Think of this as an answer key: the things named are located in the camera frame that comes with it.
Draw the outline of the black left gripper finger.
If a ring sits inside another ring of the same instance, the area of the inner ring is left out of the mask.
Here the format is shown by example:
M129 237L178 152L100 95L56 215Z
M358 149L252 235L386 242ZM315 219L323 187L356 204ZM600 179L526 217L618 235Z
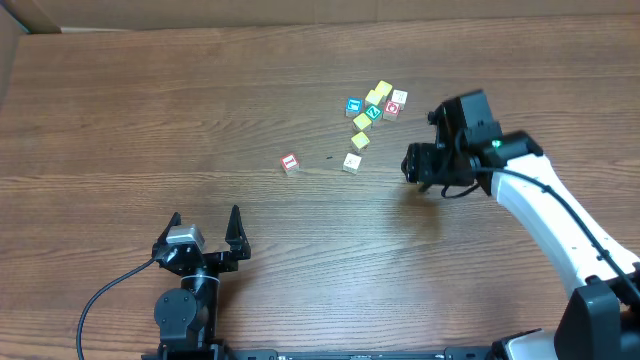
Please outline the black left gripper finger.
M158 237L156 243L158 245L164 245L167 243L166 239L167 236L169 234L169 231L175 227L175 226L179 226L181 224L181 215L178 212L174 212L173 215L171 216L171 219L169 220L168 225L165 227L165 229L162 231L162 233L160 234L160 236Z
M232 207L225 242L230 246L230 256L234 260L248 260L251 258L251 246L242 224L238 205Z

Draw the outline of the plain cream wooden block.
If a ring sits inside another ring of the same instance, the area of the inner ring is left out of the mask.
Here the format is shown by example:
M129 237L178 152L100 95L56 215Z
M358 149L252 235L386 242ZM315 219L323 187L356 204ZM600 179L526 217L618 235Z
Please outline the plain cream wooden block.
M359 170L362 157L356 154L347 153L343 161L342 170L352 174L356 174Z

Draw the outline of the red letter wooden block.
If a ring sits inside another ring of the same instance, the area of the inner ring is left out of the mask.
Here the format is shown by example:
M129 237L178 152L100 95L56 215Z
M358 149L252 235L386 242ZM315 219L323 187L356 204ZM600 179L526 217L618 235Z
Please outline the red letter wooden block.
M285 155L280 159L280 164L286 175L291 175L300 170L300 163L294 153Z

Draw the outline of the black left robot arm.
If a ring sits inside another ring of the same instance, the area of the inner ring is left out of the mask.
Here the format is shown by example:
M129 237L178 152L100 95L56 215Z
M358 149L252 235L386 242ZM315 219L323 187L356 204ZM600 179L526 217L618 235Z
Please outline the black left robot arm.
M180 286L156 301L158 359L234 359L225 340L216 335L220 279L251 258L238 206L233 206L225 234L229 248L207 253L195 225L183 226L175 213L152 248L152 260L180 278Z

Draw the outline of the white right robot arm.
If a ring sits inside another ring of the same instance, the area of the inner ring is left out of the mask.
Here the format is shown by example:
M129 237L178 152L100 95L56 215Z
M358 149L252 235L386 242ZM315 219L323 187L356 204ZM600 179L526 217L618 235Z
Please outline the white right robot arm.
M529 232L568 296L556 330L495 341L490 359L636 359L639 258L589 215L542 148L519 131L469 144L412 143L401 164L410 183L482 189Z

